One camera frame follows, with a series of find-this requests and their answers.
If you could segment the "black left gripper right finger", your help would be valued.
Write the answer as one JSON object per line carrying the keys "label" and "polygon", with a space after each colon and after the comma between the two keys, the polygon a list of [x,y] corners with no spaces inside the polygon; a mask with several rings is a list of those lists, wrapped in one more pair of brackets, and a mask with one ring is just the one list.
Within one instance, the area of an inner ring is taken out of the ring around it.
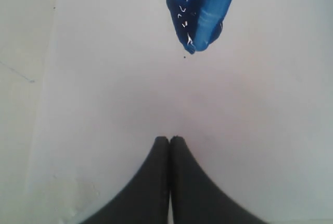
{"label": "black left gripper right finger", "polygon": [[204,172],[185,139],[170,140],[171,199],[174,223],[262,223]]}

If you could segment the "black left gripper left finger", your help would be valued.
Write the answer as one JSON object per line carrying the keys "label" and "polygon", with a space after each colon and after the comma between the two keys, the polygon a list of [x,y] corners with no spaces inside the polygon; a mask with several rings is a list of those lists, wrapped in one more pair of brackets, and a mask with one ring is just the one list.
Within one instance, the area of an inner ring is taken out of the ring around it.
{"label": "black left gripper left finger", "polygon": [[169,140],[155,138],[135,176],[104,207],[83,223],[168,223]]}

